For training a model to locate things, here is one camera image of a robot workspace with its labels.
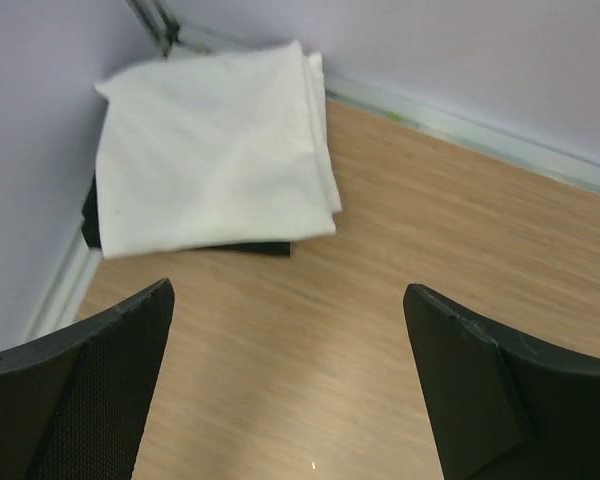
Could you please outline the white t-shirt with print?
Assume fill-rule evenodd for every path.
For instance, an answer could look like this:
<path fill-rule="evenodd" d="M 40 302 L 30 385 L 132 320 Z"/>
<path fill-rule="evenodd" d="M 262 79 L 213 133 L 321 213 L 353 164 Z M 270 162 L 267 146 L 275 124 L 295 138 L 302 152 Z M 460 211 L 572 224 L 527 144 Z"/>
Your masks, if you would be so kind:
<path fill-rule="evenodd" d="M 298 42 L 131 65 L 96 85 L 108 259 L 333 235 L 323 58 Z"/>

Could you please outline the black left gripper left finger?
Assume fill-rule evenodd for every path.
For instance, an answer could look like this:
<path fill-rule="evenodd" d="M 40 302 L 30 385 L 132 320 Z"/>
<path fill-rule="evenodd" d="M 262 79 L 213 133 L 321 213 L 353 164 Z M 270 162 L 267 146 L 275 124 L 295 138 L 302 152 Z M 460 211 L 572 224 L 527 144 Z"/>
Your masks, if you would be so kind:
<path fill-rule="evenodd" d="M 129 479 L 174 311 L 162 279 L 0 352 L 0 479 Z"/>

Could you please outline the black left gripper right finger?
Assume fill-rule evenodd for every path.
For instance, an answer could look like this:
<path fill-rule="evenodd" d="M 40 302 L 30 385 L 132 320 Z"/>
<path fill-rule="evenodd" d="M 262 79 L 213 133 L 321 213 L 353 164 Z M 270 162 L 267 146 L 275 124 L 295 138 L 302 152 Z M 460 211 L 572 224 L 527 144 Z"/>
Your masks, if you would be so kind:
<path fill-rule="evenodd" d="M 600 479 L 600 359 L 422 285 L 409 341 L 446 479 Z"/>

